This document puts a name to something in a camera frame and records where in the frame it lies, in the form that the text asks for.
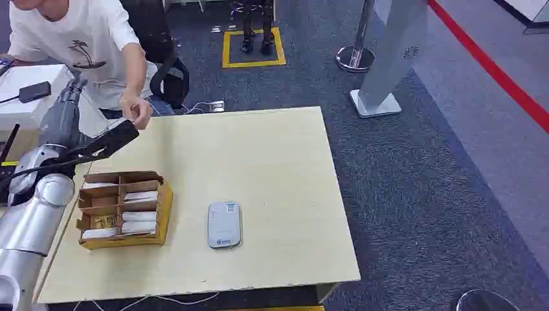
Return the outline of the person's hand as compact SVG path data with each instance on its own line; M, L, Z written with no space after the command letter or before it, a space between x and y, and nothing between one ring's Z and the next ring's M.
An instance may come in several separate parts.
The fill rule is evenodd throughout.
M150 103L137 95L123 94L120 108L124 118L130 120L138 130L145 130L152 115Z

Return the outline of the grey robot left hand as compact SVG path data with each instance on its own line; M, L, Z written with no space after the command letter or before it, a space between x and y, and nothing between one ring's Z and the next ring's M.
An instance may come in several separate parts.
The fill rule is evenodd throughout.
M76 77L61 91L41 121L38 144L57 144L67 149L83 146L92 138L80 131L80 95L87 80Z

